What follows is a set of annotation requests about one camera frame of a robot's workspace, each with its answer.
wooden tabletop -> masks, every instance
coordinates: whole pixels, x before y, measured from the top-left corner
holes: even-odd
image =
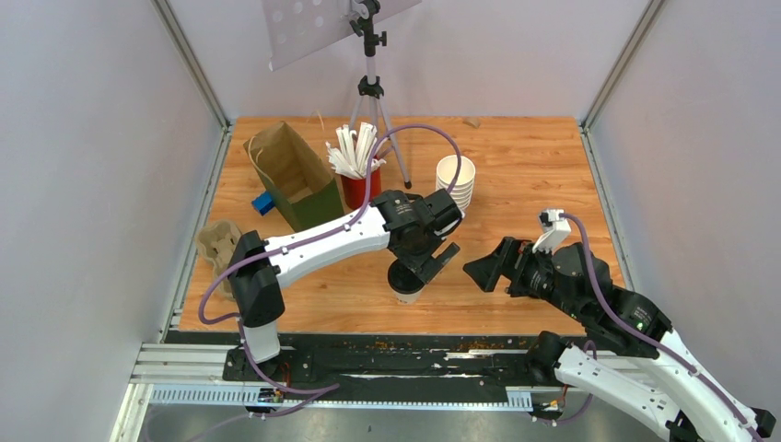
[[[280,120],[288,122],[323,158],[324,141],[338,145],[334,129],[347,123],[346,118],[323,118],[322,126],[318,117],[240,118],[209,222],[231,219],[242,232],[258,230],[261,238],[293,232],[277,211],[260,216],[252,208],[251,201],[263,192],[263,186],[243,147],[253,135]],[[464,221],[449,236],[449,241],[460,246],[459,254],[412,305],[400,304],[388,287],[388,266],[394,260],[389,251],[358,255],[320,269],[284,291],[286,312],[279,320],[279,331],[537,334],[548,330],[581,334],[577,322],[547,303],[510,298],[504,293],[506,279],[499,281],[494,293],[483,293],[461,269],[465,262],[490,253],[504,236],[536,239],[541,234],[537,214],[543,208],[561,207],[583,220],[595,255],[610,264],[613,279],[623,283],[575,120],[492,117],[482,118],[478,129],[455,117],[395,118],[393,122],[423,122],[445,130],[474,163],[472,203]],[[452,148],[440,135],[419,129],[399,133],[399,143],[412,175],[413,188],[408,192],[431,193],[437,162],[452,154]],[[403,190],[396,157],[390,154],[386,159],[383,190]],[[573,233],[566,244],[578,240]],[[198,320],[198,303],[211,281],[211,267],[199,258],[181,330],[236,330],[234,321],[205,326]],[[206,314],[214,317],[236,310],[233,301],[216,294]]]

cup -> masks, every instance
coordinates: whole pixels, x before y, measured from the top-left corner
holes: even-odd
[[[437,180],[435,183],[438,190],[448,188],[455,176],[457,164],[458,158],[455,155],[450,155],[439,160],[439,163],[437,164]],[[450,197],[462,212],[466,210],[467,206],[472,201],[475,175],[476,168],[474,163],[467,157],[461,156],[459,177],[456,180],[453,189],[450,191]]]

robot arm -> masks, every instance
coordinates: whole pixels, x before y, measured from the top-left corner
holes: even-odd
[[[561,214],[560,210],[542,212],[540,221],[543,234],[536,243],[505,237],[491,255],[465,264],[464,271],[483,291],[493,291],[499,276],[504,275],[510,280],[506,291],[511,297],[536,297],[562,310],[584,326],[586,335],[600,349],[624,356],[627,361],[646,372],[656,382],[659,390],[669,396],[669,400],[665,400],[665,410],[657,408],[658,413],[654,412],[654,415],[650,416],[646,412],[652,410],[643,409],[642,407],[647,405],[636,401],[637,398],[643,397],[643,393],[637,386],[630,388],[631,379],[619,380],[615,376],[617,373],[611,373],[607,377],[572,376],[573,372],[583,373],[583,370],[578,369],[581,367],[579,364],[585,365],[586,362],[578,360],[578,350],[565,351],[561,348],[561,343],[550,339],[542,342],[553,347],[542,349],[547,354],[545,364],[548,368],[544,369],[546,365],[535,368],[534,364],[539,361],[535,362],[534,352],[530,352],[530,369],[547,373],[548,379],[555,377],[561,382],[583,388],[606,399],[639,418],[660,437],[668,440],[751,441],[752,437],[746,431],[749,425],[756,427],[760,436],[770,436],[775,425],[773,415],[765,410],[749,408],[727,395],[748,421],[747,425],[742,425],[718,395],[697,377],[703,374],[708,379],[713,379],[696,362],[664,313],[648,298],[614,285],[607,263],[592,255],[588,259],[592,260],[600,291],[618,318],[637,332],[683,355],[698,371],[689,373],[689,370],[670,356],[637,339],[611,320],[586,276],[587,258],[583,245],[576,243],[553,253],[569,233],[569,227],[564,226],[566,220]],[[540,348],[536,346],[535,351],[540,352]],[[597,373],[605,373],[604,370],[605,367],[600,367],[600,372]],[[631,398],[621,399],[626,394],[624,390],[632,391]],[[670,419],[676,410],[680,412],[675,413],[675,419]],[[664,425],[668,429],[667,434],[659,429],[659,419],[662,418],[669,419]]]
[[[539,382],[559,382],[588,391],[625,411],[662,439],[670,439],[667,422],[681,409],[663,391],[619,373],[558,335],[543,331],[526,355],[526,365]]]
[[[255,362],[279,354],[276,320],[285,312],[282,289],[322,267],[374,250],[390,250],[396,261],[390,266],[388,282],[397,293],[409,295],[430,283],[459,251],[451,243],[436,258],[433,253],[462,220],[462,213],[450,195],[440,190],[423,198],[400,191],[378,195],[353,225],[357,211],[303,232],[263,240],[257,231],[241,236],[230,265],[266,250],[282,252],[248,264],[228,277],[245,337]],[[321,237],[343,226],[344,230],[310,244],[288,250],[286,245],[306,238]]]

gray wall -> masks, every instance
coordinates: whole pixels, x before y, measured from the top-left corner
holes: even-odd
[[[2,2],[0,60],[0,439],[106,440],[218,128],[149,1]]]
[[[781,3],[670,0],[594,131],[636,288],[781,416]]]
[[[171,3],[231,118],[350,113],[366,73],[358,37],[272,73],[261,1]],[[378,25],[390,112],[583,117],[646,3],[424,0]]]

green paper bag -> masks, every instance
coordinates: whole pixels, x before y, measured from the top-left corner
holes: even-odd
[[[244,149],[276,210],[296,232],[344,215],[333,174],[286,122],[256,134]]]

